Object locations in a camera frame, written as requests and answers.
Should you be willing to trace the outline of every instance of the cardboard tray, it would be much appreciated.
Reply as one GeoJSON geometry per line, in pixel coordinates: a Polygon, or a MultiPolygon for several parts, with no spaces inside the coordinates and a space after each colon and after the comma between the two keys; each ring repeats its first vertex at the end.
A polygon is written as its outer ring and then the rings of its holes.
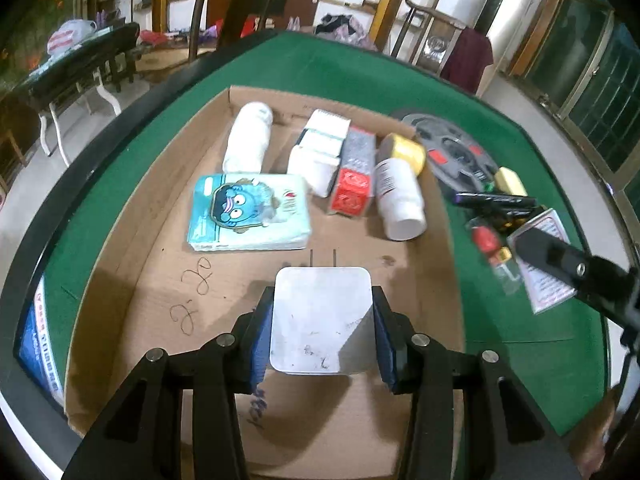
{"type": "MultiPolygon", "coordinates": [[[[428,228],[406,243],[386,240],[374,208],[367,218],[325,214],[308,199],[313,234],[300,251],[197,253],[186,243],[194,183],[219,173],[239,108],[274,111],[263,171],[285,173],[291,147],[316,108],[343,115],[383,137],[413,137],[406,124],[362,108],[298,94],[231,87],[205,105],[151,165],[122,209],[95,263],[71,341],[65,381],[69,425],[85,434],[147,350],[197,349],[231,330],[285,266],[366,268],[396,312],[449,349],[463,350],[463,321],[449,218],[428,166],[419,177],[428,228]]],[[[268,370],[254,396],[236,396],[244,453],[252,473],[280,478],[379,478],[396,471],[410,396],[393,396],[377,369],[352,376],[289,376],[268,370]]],[[[462,421],[456,399],[456,425],[462,421]]],[[[185,393],[182,440],[191,443],[185,393]]]]}

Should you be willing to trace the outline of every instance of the white booklet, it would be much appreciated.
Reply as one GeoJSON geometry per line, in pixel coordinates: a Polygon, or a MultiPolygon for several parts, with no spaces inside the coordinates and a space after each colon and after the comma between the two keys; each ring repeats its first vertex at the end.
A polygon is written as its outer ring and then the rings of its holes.
{"type": "Polygon", "coordinates": [[[560,238],[566,243],[569,243],[569,238],[555,209],[547,209],[545,212],[528,221],[507,238],[511,253],[514,254],[516,263],[524,279],[525,289],[527,290],[533,313],[539,314],[574,297],[576,291],[572,286],[561,282],[518,257],[515,251],[516,238],[531,228],[540,229],[556,238],[560,238]]]}

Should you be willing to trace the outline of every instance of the blue cartoon face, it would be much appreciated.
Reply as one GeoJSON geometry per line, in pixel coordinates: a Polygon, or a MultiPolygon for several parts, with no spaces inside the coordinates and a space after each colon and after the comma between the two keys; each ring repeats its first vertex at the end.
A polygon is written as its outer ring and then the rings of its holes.
{"type": "Polygon", "coordinates": [[[219,187],[211,204],[211,217],[222,227],[242,228],[262,224],[263,190],[254,184],[236,182],[219,187]]]}

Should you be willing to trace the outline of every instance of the metal screw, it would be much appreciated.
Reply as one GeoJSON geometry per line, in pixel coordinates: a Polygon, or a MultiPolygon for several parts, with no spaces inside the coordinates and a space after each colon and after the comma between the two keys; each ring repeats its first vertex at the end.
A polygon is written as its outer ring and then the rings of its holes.
{"type": "Polygon", "coordinates": [[[220,334],[217,338],[216,338],[216,343],[218,343],[219,346],[231,346],[233,343],[236,342],[236,338],[234,337],[233,334],[220,334]]]}
{"type": "Polygon", "coordinates": [[[152,348],[145,354],[145,357],[147,361],[151,361],[152,363],[155,363],[163,355],[164,355],[164,350],[162,350],[161,348],[152,348]]]}
{"type": "Polygon", "coordinates": [[[493,350],[485,350],[482,352],[482,359],[487,361],[488,363],[497,363],[498,362],[498,354],[493,350]]]}
{"type": "Polygon", "coordinates": [[[411,342],[416,346],[427,346],[431,342],[431,339],[424,334],[413,334],[411,336],[411,342]]]}

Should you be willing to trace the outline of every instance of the red and gray box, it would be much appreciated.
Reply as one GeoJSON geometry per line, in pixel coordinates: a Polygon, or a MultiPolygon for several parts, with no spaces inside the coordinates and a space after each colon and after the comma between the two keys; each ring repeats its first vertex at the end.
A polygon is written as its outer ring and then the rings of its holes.
{"type": "Polygon", "coordinates": [[[359,128],[349,128],[327,212],[364,215],[374,195],[375,167],[376,136],[359,128]]]}

